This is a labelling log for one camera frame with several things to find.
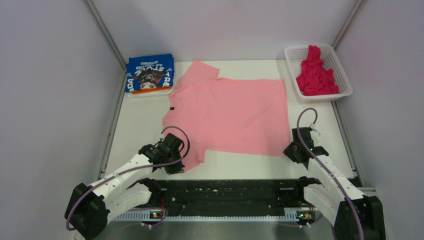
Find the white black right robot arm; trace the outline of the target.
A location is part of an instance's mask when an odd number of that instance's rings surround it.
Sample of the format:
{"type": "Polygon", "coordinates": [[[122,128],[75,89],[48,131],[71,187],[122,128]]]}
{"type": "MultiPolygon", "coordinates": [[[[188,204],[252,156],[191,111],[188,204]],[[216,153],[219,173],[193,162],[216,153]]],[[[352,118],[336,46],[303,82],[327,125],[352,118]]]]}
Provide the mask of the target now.
{"type": "Polygon", "coordinates": [[[293,141],[283,153],[302,164],[312,177],[300,177],[293,200],[311,204],[332,225],[336,240],[384,240],[386,228],[382,202],[357,188],[335,166],[322,146],[315,146],[310,127],[292,129],[293,141]]]}

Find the light pink t-shirt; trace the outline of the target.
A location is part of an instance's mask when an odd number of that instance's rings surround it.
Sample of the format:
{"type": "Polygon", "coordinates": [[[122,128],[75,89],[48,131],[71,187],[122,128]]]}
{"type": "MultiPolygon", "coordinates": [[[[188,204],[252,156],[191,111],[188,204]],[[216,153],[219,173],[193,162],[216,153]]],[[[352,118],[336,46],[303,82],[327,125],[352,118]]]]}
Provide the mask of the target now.
{"type": "Polygon", "coordinates": [[[169,95],[162,125],[185,141],[184,170],[202,164],[207,150],[281,157],[291,141],[285,82],[218,74],[195,60],[169,95]]]}

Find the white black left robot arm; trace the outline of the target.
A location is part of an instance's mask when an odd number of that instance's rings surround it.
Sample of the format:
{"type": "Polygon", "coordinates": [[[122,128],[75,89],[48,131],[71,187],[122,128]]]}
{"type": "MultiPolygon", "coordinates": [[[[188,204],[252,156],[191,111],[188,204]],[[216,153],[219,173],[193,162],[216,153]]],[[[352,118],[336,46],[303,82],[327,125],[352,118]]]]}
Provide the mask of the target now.
{"type": "Polygon", "coordinates": [[[128,162],[102,179],[77,185],[64,214],[66,229],[93,240],[119,215],[145,204],[156,206],[161,198],[160,189],[147,176],[160,168],[169,174],[182,172],[184,147],[189,148],[190,141],[168,133],[157,143],[143,146],[128,162]]]}

